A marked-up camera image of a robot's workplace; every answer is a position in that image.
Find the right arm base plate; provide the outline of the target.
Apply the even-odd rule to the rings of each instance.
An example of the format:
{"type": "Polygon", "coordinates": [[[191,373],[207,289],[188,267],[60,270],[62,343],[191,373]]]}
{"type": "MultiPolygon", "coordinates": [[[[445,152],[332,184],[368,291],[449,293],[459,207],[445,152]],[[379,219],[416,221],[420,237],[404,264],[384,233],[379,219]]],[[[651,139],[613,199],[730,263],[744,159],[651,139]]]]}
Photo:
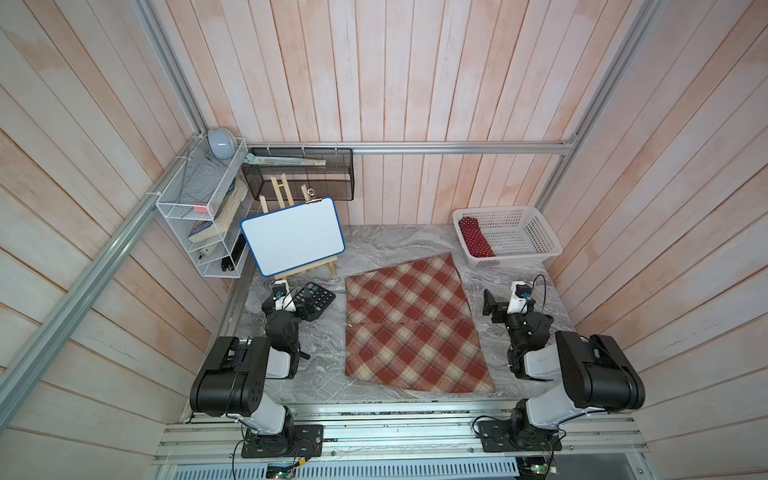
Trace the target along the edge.
{"type": "Polygon", "coordinates": [[[560,451],[562,438],[559,430],[539,429],[525,419],[499,420],[490,416],[478,417],[472,429],[486,453],[560,451]]]}

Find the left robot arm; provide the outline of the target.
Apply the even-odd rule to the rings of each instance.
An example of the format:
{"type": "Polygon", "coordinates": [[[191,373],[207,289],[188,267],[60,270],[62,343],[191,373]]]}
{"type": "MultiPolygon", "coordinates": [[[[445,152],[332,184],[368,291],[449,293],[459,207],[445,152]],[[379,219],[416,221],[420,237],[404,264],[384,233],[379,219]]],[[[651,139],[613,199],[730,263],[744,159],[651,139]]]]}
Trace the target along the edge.
{"type": "Polygon", "coordinates": [[[293,378],[301,358],[295,294],[285,280],[275,282],[263,311],[262,336],[215,340],[192,384],[190,407],[231,418],[257,437],[287,439],[293,429],[290,409],[265,392],[268,380],[293,378]]]}

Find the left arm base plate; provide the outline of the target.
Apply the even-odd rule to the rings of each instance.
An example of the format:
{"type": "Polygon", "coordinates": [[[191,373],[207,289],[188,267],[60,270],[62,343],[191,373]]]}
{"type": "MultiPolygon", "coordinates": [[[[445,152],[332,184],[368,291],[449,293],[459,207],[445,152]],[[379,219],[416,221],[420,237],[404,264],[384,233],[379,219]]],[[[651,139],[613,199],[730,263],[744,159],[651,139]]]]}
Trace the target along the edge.
{"type": "Polygon", "coordinates": [[[277,435],[259,435],[247,430],[241,456],[245,459],[310,459],[322,454],[324,427],[319,424],[289,425],[277,435]]]}

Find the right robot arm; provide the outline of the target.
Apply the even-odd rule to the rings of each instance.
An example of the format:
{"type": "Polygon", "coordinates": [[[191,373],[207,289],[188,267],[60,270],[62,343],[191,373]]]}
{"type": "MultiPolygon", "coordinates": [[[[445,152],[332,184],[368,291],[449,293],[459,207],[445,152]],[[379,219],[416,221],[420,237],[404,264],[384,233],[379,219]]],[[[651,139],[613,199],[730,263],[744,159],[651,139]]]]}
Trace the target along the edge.
{"type": "Polygon", "coordinates": [[[644,384],[613,337],[551,332],[554,317],[536,309],[533,287],[515,282],[511,291],[510,300],[501,302],[485,290],[482,314],[505,326],[508,367],[516,378],[554,384],[518,403],[509,421],[514,433],[555,433],[562,423],[589,413],[643,406],[644,384]]]}

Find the red plaid skirt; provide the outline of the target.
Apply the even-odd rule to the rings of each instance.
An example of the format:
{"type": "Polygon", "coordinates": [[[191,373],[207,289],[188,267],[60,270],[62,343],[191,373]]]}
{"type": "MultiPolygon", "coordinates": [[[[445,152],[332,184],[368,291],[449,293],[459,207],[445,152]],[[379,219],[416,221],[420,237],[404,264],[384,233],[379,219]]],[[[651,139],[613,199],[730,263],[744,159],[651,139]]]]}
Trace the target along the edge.
{"type": "Polygon", "coordinates": [[[451,253],[350,276],[345,288],[348,377],[423,392],[494,391],[451,253]]]}

